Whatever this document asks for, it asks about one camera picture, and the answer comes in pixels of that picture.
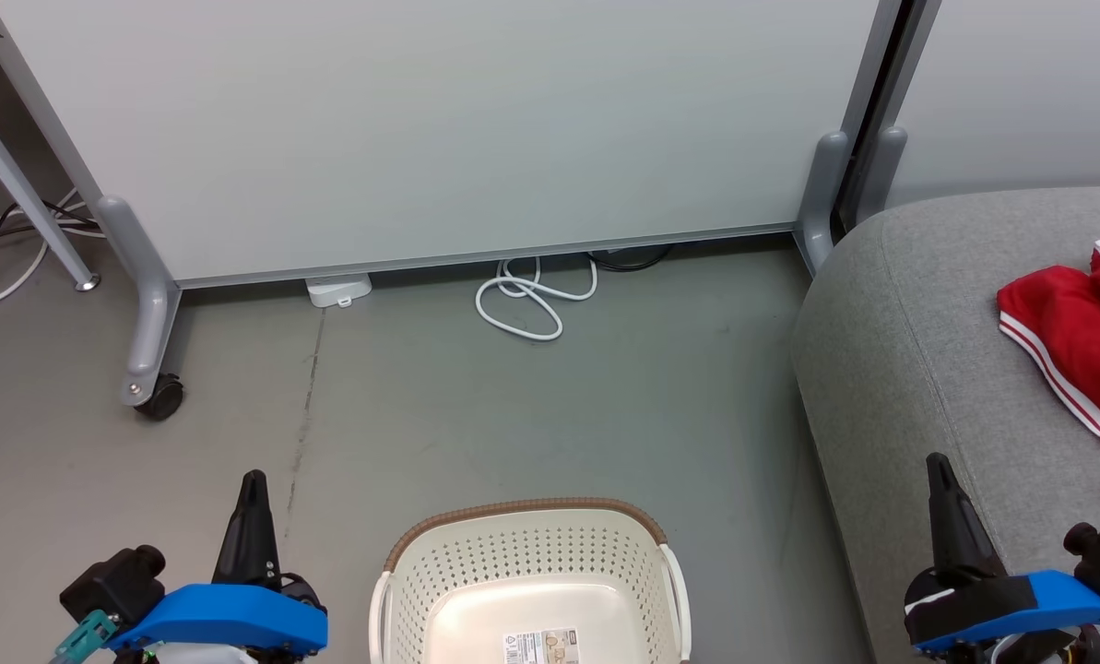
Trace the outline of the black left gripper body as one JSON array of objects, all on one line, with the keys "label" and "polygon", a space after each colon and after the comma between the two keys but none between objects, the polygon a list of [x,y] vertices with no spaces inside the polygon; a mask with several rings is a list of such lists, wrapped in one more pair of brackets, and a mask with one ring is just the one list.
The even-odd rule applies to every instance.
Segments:
[{"label": "black left gripper body", "polygon": [[268,587],[272,591],[279,593],[280,596],[311,606],[321,612],[327,611],[324,605],[319,600],[318,594],[308,580],[296,573],[268,571]]}]

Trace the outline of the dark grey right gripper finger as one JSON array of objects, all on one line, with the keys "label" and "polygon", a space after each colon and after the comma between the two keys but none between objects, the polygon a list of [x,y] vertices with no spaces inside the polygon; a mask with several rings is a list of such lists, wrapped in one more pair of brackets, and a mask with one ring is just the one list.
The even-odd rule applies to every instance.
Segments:
[{"label": "dark grey right gripper finger", "polygon": [[933,451],[928,466],[933,572],[942,584],[972,584],[1008,574],[952,461]]}]

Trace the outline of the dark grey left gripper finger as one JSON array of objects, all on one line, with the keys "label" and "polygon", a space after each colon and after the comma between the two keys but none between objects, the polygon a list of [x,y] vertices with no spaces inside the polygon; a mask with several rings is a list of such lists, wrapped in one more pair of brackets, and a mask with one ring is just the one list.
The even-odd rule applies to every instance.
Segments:
[{"label": "dark grey left gripper finger", "polygon": [[213,584],[279,586],[278,539],[266,474],[254,469],[242,476],[234,507],[215,564]]}]

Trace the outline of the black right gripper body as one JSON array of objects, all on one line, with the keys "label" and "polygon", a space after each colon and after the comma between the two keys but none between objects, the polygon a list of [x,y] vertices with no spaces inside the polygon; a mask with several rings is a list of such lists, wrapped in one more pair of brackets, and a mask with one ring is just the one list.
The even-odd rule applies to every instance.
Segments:
[{"label": "black right gripper body", "polygon": [[1040,608],[1024,575],[982,576],[972,569],[930,568],[905,593],[905,627],[914,648],[983,643],[1037,632],[1030,626]]}]

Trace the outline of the red garment with double stripes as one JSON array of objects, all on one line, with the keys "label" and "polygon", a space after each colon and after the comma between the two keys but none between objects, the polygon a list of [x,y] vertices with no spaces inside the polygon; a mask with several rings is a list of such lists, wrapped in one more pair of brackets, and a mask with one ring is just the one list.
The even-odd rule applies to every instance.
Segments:
[{"label": "red garment with double stripes", "polygon": [[1050,266],[998,290],[998,327],[1065,408],[1100,438],[1100,239],[1089,270]]}]

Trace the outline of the cream perforated laundry basket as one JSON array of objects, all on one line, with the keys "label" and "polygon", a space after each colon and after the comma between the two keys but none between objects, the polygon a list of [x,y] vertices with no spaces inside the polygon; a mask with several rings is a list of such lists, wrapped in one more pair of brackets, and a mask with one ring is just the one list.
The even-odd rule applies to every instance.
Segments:
[{"label": "cream perforated laundry basket", "polygon": [[558,497],[432,516],[391,547],[370,664],[692,664],[666,530],[632,503]]}]

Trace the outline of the grey fabric sofa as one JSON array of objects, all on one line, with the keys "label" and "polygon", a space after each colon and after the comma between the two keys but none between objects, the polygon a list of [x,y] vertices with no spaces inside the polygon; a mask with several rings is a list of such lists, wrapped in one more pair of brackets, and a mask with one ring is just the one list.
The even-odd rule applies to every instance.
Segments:
[{"label": "grey fabric sofa", "polygon": [[1000,332],[997,291],[1086,269],[1100,186],[955,195],[854,228],[811,283],[791,359],[875,664],[930,664],[904,595],[932,563],[939,451],[1014,575],[1069,572],[1062,541],[1100,527],[1100,440]]}]

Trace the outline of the grey partition foot with caster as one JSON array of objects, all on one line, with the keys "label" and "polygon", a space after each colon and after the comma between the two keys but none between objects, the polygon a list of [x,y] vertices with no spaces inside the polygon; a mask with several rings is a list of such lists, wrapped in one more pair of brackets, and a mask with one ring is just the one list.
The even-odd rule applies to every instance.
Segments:
[{"label": "grey partition foot with caster", "polygon": [[148,421],[166,421],[182,408],[179,375],[162,370],[182,289],[122,197],[105,195],[95,203],[106,236],[136,286],[138,314],[121,381],[121,402]]}]

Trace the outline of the white power adapter box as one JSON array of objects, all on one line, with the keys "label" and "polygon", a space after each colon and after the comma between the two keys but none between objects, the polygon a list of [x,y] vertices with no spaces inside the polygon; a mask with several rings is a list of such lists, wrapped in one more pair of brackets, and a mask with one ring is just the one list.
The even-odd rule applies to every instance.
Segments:
[{"label": "white power adapter box", "polygon": [[373,283],[369,274],[308,278],[304,283],[310,302],[317,308],[332,306],[346,308],[356,299],[369,297],[373,290]]}]

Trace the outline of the grey metal table leg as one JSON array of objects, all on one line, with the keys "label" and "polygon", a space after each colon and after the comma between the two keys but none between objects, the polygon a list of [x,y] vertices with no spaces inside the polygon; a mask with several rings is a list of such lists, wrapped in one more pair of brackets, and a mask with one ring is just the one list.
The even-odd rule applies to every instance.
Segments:
[{"label": "grey metal table leg", "polygon": [[14,203],[24,215],[30,219],[31,226],[34,226],[38,235],[45,243],[45,251],[52,251],[61,264],[65,266],[75,283],[75,290],[91,291],[100,283],[100,277],[89,269],[86,262],[81,259],[75,251],[64,231],[61,230],[59,221],[52,215],[51,207],[45,206],[38,193],[21,168],[16,161],[6,148],[6,143],[0,139],[0,182],[6,188],[7,193],[13,197]]}]

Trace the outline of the narrow white partition panel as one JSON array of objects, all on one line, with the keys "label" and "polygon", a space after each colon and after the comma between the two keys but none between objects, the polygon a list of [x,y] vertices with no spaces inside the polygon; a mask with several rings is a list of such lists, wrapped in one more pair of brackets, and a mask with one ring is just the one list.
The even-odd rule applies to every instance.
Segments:
[{"label": "narrow white partition panel", "polygon": [[1100,0],[941,0],[888,207],[1100,186]]}]

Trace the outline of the large white partition panel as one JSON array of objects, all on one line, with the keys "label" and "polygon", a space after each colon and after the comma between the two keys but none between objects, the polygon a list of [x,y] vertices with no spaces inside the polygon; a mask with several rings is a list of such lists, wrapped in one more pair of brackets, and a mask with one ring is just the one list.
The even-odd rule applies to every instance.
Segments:
[{"label": "large white partition panel", "polygon": [[890,0],[0,0],[187,289],[788,231]]}]

